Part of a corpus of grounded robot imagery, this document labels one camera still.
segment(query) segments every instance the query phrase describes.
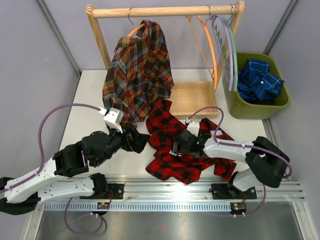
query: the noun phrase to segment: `wooden frame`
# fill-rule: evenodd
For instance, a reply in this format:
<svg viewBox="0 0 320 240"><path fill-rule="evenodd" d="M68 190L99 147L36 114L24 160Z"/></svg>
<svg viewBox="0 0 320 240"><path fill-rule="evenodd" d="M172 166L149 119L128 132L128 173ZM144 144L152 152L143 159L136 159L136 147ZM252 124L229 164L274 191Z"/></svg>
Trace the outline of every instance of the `wooden frame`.
<svg viewBox="0 0 320 240"><path fill-rule="evenodd" d="M231 22L231 29L235 36L245 9L245 3L238 1L235 6L210 6L211 15L230 15L235 14ZM92 4L85 8L88 16L96 43L99 47L106 70L109 69L111 61L106 47L98 19L105 18L127 18L130 8L115 8L115 9L94 9ZM130 17L166 17L166 16L201 16L209 15L210 9L208 6L178 6L178 7L145 7L132 8ZM223 55L229 54L227 40L224 43ZM218 83L223 71L223 60L220 57L217 72ZM185 119L193 114L195 111L206 106L216 106L215 101L216 89L214 89L214 82L211 81L189 81L189 82L175 82L171 90L172 101L171 114L178 119ZM206 109L197 114L198 118L216 118L218 111L216 109Z"/></svg>

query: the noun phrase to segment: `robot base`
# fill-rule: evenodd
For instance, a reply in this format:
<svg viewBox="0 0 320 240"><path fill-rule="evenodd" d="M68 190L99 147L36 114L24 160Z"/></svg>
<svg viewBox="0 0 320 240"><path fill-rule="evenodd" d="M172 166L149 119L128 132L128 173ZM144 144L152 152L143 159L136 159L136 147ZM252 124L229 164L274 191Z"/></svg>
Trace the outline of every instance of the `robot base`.
<svg viewBox="0 0 320 240"><path fill-rule="evenodd" d="M209 192L212 193L214 200L231 200L231 199L257 199L257 193L255 187L249 188L247 191L237 191L230 193L227 187L228 183L213 183Z"/></svg>

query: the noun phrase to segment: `sticker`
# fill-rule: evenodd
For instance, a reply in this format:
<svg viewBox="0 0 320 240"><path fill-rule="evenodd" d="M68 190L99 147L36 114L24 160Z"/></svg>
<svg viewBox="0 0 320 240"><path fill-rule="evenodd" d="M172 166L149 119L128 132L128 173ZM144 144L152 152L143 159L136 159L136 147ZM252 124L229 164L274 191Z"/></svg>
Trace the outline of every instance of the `sticker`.
<svg viewBox="0 0 320 240"><path fill-rule="evenodd" d="M211 135L213 136L215 134L215 131L210 131ZM216 131L216 136L221 136L222 135L222 131L218 130Z"/></svg>

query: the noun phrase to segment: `green hanger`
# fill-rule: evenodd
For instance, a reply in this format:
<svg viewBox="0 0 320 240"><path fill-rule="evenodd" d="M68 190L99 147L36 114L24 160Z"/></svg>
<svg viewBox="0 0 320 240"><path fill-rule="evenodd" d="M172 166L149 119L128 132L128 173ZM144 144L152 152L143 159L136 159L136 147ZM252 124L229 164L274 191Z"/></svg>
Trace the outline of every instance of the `green hanger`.
<svg viewBox="0 0 320 240"><path fill-rule="evenodd" d="M231 26L228 23L227 19L223 17L225 20L227 26L228 26L228 31L230 34L230 40L231 40L231 45L232 45L232 56L233 56L233 90L236 92L238 90L238 61L237 61L237 50L236 50L236 44L235 44L235 38L231 30Z"/></svg>

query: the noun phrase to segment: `gray wall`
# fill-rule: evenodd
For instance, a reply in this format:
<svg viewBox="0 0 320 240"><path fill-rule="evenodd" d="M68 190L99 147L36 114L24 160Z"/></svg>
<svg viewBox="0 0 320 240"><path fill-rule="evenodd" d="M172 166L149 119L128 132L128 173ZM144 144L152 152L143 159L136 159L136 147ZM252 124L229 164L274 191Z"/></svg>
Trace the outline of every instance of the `gray wall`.
<svg viewBox="0 0 320 240"><path fill-rule="evenodd" d="M273 57L291 104L271 118L280 146L291 157L320 236L320 1L301 0L276 42Z"/></svg>
<svg viewBox="0 0 320 240"><path fill-rule="evenodd" d="M39 166L39 124L71 102L78 81L34 0L2 1L0 32L0 177L16 178ZM58 148L67 113L57 112L44 127L46 158ZM21 239L29 219L0 213L0 239Z"/></svg>
<svg viewBox="0 0 320 240"><path fill-rule="evenodd" d="M44 0L48 5L70 51L82 70L105 69L96 40L92 33L85 8L93 4L95 8L130 8L130 7L170 7L170 6L205 6L229 5L236 0ZM290 0L245 0L242 22L236 36L238 51L262 53L274 32ZM143 18L132 18L137 27ZM185 17L148 17L156 21L163 29L171 67L205 68L188 21ZM100 19L106 46L110 57L119 38L132 30L127 18ZM210 49L205 33L199 21L193 18L193 26L198 33L209 61Z"/></svg>

